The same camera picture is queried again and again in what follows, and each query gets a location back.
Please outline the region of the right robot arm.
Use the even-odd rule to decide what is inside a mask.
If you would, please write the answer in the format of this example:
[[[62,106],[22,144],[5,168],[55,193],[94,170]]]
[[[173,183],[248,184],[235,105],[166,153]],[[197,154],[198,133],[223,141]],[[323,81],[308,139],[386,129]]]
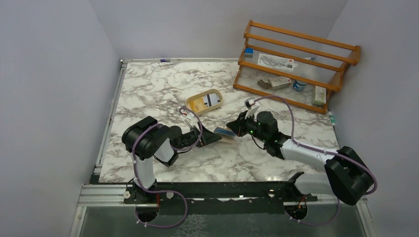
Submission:
[[[345,204],[355,205],[376,187],[374,175],[351,147],[333,150],[302,143],[293,135],[280,132],[271,112],[251,115],[245,111],[226,126],[239,137],[250,135],[262,141],[263,149],[273,157],[304,163],[324,172],[323,175],[303,174],[288,184],[285,194],[292,201],[316,193],[334,195]]]

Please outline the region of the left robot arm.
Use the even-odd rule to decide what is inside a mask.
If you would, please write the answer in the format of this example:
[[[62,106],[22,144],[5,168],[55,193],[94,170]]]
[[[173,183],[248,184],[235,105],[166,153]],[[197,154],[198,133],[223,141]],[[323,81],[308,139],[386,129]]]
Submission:
[[[123,133],[122,143],[132,155],[137,197],[145,203],[155,198],[155,189],[152,187],[157,181],[153,171],[154,159],[169,167],[180,153],[221,139],[220,135],[199,124],[183,133],[179,126],[162,125],[151,116],[131,125]]]

